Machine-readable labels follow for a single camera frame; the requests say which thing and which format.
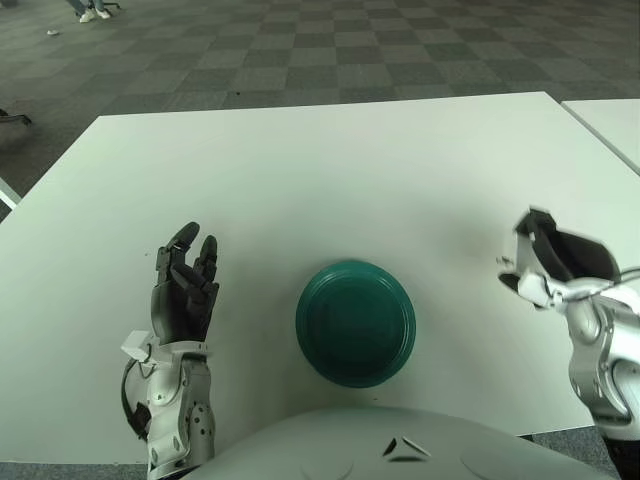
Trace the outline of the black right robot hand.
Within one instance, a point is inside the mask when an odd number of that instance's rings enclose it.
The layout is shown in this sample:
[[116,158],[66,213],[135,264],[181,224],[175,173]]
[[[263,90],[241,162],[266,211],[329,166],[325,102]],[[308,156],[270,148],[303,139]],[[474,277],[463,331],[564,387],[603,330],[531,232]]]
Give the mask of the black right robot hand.
[[603,244],[560,230],[547,211],[530,209],[514,233],[514,267],[498,279],[538,308],[580,301],[621,279],[617,262]]

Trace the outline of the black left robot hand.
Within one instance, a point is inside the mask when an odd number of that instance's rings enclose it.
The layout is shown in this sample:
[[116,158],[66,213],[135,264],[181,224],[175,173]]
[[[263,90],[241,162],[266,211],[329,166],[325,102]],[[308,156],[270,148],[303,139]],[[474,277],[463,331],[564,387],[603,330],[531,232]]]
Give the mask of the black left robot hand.
[[150,311],[153,332],[162,345],[203,342],[208,334],[219,292],[218,244],[214,236],[207,236],[199,255],[188,264],[186,254],[199,231],[198,223],[189,222],[157,252]]

